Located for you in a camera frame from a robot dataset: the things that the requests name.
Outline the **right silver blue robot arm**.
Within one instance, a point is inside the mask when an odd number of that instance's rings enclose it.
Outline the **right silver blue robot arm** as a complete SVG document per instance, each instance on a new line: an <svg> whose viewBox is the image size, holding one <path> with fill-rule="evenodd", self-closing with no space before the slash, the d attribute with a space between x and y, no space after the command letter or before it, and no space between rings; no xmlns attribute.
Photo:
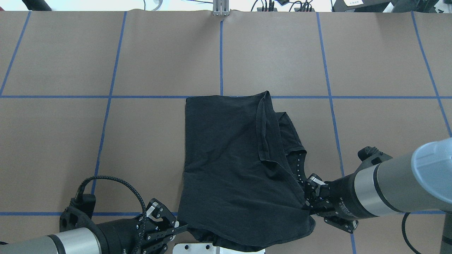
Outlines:
<svg viewBox="0 0 452 254"><path fill-rule="evenodd" d="M402 236L407 246L406 221L413 212L445 212L441 254L451 253L452 140L426 143L393 158L375 147L357 153L357 170L334 181L312 174L303 180L304 209L324 222L354 233L360 220L402 213Z"/></svg>

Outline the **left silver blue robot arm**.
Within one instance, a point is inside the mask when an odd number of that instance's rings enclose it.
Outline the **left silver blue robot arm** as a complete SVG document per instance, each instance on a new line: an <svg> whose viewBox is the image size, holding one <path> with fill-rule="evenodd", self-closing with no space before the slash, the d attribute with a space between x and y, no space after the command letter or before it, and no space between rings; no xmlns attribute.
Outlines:
<svg viewBox="0 0 452 254"><path fill-rule="evenodd" d="M71 199L59 220L59 233L13 244L1 243L2 254L163 254L177 234L187 231L171 211L153 198L144 215L96 224L96 199Z"/></svg>

